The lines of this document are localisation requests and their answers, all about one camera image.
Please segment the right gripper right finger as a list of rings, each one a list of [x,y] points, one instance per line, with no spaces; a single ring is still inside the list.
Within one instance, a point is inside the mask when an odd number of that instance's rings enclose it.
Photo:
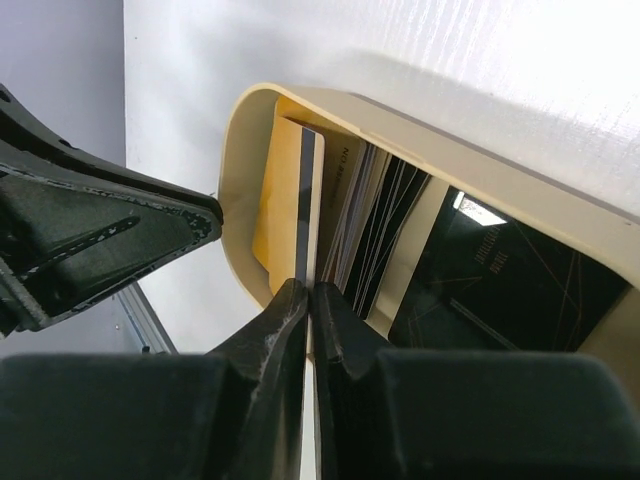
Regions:
[[[331,283],[311,293],[317,459],[322,479],[398,479],[392,347]]]

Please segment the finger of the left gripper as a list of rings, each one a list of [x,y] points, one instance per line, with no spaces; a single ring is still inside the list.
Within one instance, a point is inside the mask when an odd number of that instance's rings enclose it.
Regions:
[[[42,331],[222,233],[212,196],[89,154],[1,90],[1,335]]]

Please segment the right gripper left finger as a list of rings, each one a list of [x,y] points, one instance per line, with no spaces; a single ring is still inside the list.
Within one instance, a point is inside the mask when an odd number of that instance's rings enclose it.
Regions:
[[[267,307],[210,352],[224,363],[207,479],[300,475],[308,291],[288,279]]]

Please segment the beige oval tray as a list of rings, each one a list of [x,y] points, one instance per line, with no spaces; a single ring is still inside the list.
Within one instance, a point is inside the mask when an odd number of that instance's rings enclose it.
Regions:
[[[219,198],[260,305],[298,277],[396,345],[639,356],[636,218],[370,99],[252,87]]]

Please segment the silver credit card stack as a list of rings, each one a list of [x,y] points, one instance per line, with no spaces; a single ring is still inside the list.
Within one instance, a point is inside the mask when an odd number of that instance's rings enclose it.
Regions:
[[[325,139],[315,282],[336,285],[354,312],[366,319],[400,229],[428,183],[426,172],[281,96],[275,104],[259,210],[252,241],[268,273],[275,160],[269,156],[275,118],[288,116],[320,131]]]

